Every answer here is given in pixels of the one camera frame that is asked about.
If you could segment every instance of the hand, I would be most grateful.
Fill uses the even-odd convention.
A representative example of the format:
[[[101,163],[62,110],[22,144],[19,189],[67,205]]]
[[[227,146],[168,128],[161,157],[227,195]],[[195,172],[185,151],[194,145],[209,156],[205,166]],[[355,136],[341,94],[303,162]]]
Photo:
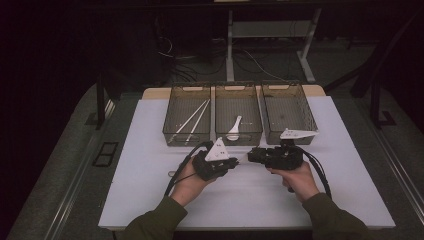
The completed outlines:
[[[302,203],[319,193],[308,162],[303,162],[302,165],[295,170],[267,169],[273,174],[282,176],[283,185],[288,188],[291,187],[295,191],[297,199]]]
[[[177,184],[175,185],[174,190],[170,196],[183,207],[185,207],[191,201],[196,199],[196,197],[200,195],[202,190],[208,184],[216,180],[212,179],[206,182],[199,176],[197,176],[192,165],[193,159],[194,157],[190,159],[190,161],[181,171],[180,175],[177,178]]]

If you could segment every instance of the dark background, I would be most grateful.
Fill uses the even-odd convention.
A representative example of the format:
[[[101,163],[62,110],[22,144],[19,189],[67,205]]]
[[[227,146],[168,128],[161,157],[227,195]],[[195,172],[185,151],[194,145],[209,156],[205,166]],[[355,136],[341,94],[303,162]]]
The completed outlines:
[[[167,80],[167,62],[156,54],[157,29],[150,14],[87,16],[79,1],[0,4],[0,238],[4,239],[76,104],[96,79],[102,76],[110,97],[119,98],[124,91],[160,86]],[[325,8],[316,37],[378,40],[399,14],[397,6]],[[225,37],[222,16],[203,14],[202,21],[193,22],[170,15],[165,29],[177,41],[200,38],[207,45],[211,37],[223,33]],[[396,99],[424,132],[423,22],[421,13],[381,77],[390,80],[386,85],[400,93]],[[224,28],[217,27],[222,23]],[[211,31],[187,31],[199,26]]]

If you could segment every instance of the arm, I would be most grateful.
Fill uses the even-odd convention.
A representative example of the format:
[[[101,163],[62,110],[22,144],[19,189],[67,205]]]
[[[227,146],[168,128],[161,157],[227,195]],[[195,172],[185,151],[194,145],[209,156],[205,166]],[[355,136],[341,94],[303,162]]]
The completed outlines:
[[[155,210],[135,218],[125,228],[124,239],[172,239],[177,225],[187,215],[184,207],[199,196],[209,183],[215,181],[205,182],[197,176],[192,161],[178,176],[171,196],[164,196]]]
[[[326,194],[319,193],[309,163],[303,162],[301,167],[292,171],[268,171],[282,176],[283,185],[293,188],[297,199],[309,213],[314,239],[372,239],[361,220],[339,209]]]

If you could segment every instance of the white tag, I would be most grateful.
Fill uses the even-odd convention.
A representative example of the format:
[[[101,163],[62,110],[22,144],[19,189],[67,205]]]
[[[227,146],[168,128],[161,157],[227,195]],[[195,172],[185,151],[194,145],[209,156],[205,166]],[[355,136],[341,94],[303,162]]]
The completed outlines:
[[[318,131],[302,131],[302,130],[289,130],[286,128],[280,135],[280,139],[299,139],[304,137],[311,137],[318,135]]]
[[[218,138],[209,151],[208,155],[206,155],[205,160],[206,161],[216,161],[216,160],[226,160],[229,159],[230,155],[227,152],[227,149],[225,148],[224,142],[222,141],[222,138]]]

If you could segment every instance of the black controller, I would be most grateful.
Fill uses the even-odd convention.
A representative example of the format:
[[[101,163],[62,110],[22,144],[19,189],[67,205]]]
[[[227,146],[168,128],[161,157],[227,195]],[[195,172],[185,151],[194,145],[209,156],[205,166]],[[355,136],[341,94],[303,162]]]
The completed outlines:
[[[252,148],[247,153],[250,162],[264,164],[266,168],[294,170],[303,163],[303,152],[292,141],[281,141],[281,147]]]

